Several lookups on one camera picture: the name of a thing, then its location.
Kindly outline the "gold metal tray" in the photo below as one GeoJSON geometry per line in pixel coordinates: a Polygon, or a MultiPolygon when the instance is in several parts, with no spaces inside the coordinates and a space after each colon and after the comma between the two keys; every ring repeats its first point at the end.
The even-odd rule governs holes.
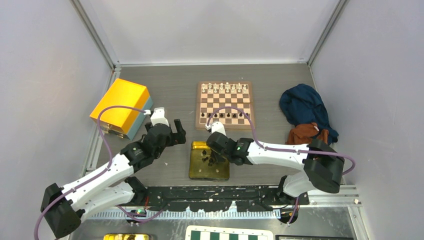
{"type": "Polygon", "coordinates": [[[228,161],[216,162],[211,156],[211,149],[205,141],[193,141],[190,149],[190,163],[188,177],[195,181],[224,182],[230,178],[230,164],[228,161]],[[214,160],[214,165],[208,166],[209,159],[214,160]]]}

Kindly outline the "wooden chess board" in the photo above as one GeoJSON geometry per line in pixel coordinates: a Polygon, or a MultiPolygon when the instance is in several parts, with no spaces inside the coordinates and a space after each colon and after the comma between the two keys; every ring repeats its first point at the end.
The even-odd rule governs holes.
{"type": "Polygon", "coordinates": [[[254,101],[252,83],[250,81],[201,81],[197,84],[197,101],[196,101],[196,116],[195,127],[203,129],[205,124],[215,121],[221,122],[226,130],[247,130],[251,128],[251,124],[255,123],[254,101]],[[219,92],[219,85],[223,83],[224,92],[219,92]],[[206,85],[206,91],[202,92],[201,85],[206,85]],[[214,93],[214,84],[218,85],[217,93],[214,93]],[[230,92],[226,93],[225,85],[230,85],[230,92]],[[208,93],[208,85],[212,85],[212,92],[208,93]],[[236,92],[231,93],[231,87],[235,85],[236,92]]]}

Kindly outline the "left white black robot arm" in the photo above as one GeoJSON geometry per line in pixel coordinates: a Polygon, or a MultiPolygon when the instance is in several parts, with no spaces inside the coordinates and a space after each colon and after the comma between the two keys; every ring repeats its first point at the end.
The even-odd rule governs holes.
{"type": "Polygon", "coordinates": [[[151,120],[146,134],[129,143],[103,166],[64,186],[46,187],[40,206],[56,239],[75,231],[86,218],[109,207],[131,203],[141,206],[146,200],[144,185],[132,175],[151,165],[165,148],[185,144],[186,131],[175,119],[176,132],[162,120],[151,120]]]}

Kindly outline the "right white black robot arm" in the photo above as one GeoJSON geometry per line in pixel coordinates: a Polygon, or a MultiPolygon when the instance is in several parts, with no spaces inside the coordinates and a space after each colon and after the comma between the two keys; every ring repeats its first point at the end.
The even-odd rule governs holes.
{"type": "Polygon", "coordinates": [[[279,145],[255,142],[252,138],[233,140],[214,132],[206,145],[219,160],[238,166],[275,165],[297,170],[296,174],[281,178],[277,198],[283,205],[291,205],[297,197],[311,190],[330,194],[340,191],[345,158],[321,140],[279,145]]]}

